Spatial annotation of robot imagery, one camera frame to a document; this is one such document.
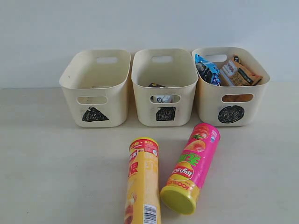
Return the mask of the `white blue milk carton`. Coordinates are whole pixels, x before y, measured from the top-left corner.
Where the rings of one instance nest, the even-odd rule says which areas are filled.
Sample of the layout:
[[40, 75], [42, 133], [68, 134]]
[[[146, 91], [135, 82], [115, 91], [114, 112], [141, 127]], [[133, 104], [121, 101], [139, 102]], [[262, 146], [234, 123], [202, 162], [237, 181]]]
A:
[[153, 103], [172, 103], [174, 100], [173, 95], [153, 95], [150, 97]]

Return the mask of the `purple small box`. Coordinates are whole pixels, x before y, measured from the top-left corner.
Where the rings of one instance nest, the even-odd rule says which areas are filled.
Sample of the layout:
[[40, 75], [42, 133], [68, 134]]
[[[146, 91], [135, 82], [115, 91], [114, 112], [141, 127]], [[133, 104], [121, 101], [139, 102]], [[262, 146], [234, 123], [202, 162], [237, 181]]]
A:
[[148, 85], [148, 87], [150, 87], [150, 88], [166, 88], [166, 86], [156, 84], [156, 83], [151, 83]]

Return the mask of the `blue snack bag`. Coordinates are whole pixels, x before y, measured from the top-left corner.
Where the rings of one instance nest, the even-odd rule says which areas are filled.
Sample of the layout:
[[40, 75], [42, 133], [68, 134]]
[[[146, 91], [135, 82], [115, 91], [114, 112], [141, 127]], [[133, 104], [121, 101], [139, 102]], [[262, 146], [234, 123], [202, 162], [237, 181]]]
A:
[[220, 71], [214, 63], [206, 60], [198, 54], [195, 55], [194, 61], [200, 77], [205, 82], [215, 86], [221, 85]]

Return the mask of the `pink chips can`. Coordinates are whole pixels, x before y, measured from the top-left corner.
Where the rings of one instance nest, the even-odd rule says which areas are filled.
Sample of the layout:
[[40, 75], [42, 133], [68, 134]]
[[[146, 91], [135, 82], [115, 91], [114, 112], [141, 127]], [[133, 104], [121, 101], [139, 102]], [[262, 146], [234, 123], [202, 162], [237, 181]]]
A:
[[184, 215], [196, 210], [220, 137], [218, 129], [211, 124], [201, 123], [194, 127], [166, 185], [160, 191], [160, 198], [168, 208]]

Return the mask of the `yellow chips can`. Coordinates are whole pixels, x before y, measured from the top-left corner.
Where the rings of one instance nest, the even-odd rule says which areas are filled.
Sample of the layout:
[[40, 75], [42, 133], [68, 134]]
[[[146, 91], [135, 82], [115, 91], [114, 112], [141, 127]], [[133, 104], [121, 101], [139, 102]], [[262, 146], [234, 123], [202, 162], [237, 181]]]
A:
[[148, 137], [129, 147], [124, 224], [160, 224], [158, 143]]

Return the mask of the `orange snack bag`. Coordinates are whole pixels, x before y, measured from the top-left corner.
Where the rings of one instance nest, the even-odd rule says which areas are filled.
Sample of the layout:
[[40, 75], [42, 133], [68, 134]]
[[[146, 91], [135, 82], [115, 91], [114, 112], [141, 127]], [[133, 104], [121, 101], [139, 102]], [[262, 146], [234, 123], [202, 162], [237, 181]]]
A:
[[[263, 77], [255, 74], [249, 70], [246, 66], [242, 65], [238, 55], [234, 55], [230, 58], [219, 70], [221, 86], [229, 87], [243, 87], [243, 86], [256, 86]], [[229, 102], [249, 102], [253, 98], [252, 94], [237, 94], [237, 95], [225, 95], [222, 97], [222, 101]]]

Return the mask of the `cream bin square mark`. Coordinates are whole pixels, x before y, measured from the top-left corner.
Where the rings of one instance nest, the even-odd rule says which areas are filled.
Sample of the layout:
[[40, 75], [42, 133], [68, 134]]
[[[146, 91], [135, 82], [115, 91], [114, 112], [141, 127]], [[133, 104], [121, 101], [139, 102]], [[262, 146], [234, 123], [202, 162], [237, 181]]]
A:
[[[139, 121], [146, 126], [182, 126], [191, 116], [197, 70], [183, 49], [143, 49], [133, 60], [131, 80]], [[166, 88], [150, 88], [156, 83]], [[153, 95], [173, 95], [172, 103], [153, 103]]]

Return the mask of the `cream bin triangle mark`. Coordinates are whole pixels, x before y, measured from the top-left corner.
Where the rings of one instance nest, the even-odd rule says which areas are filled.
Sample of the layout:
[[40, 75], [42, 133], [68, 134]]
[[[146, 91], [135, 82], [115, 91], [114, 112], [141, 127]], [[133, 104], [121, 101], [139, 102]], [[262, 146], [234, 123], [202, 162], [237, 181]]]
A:
[[59, 79], [75, 123], [80, 127], [121, 125], [128, 116], [131, 54], [94, 49], [76, 54]]

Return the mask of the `cream bin circle mark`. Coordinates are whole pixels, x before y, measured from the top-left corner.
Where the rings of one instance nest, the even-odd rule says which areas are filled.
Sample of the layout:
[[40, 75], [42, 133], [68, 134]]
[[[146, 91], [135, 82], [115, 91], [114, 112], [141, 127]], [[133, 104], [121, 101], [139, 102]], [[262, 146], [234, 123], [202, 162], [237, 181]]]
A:
[[252, 122], [262, 102], [270, 76], [262, 65], [245, 49], [238, 47], [204, 47], [192, 51], [210, 60], [211, 56], [234, 55], [240, 57], [241, 64], [262, 76], [255, 86], [215, 86], [201, 77], [198, 81], [196, 103], [201, 121], [213, 126], [244, 126]]

